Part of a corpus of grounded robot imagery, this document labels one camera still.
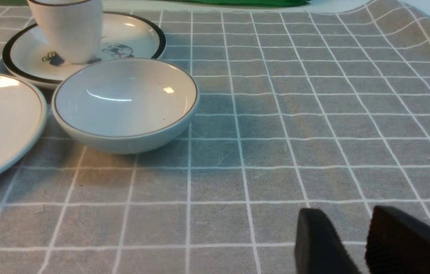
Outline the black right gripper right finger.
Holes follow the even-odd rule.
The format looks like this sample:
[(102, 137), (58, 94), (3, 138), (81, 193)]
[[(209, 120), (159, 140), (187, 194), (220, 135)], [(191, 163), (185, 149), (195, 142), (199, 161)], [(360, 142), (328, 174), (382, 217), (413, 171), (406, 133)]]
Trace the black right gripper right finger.
[(396, 207), (375, 206), (366, 265), (371, 274), (430, 274), (430, 226)]

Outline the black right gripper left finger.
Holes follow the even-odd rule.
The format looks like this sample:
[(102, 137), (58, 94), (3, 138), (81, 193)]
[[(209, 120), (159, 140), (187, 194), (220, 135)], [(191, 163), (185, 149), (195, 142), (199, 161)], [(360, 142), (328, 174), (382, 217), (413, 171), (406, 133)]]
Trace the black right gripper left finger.
[(320, 209), (298, 214), (294, 248), (298, 274), (359, 274), (331, 220)]

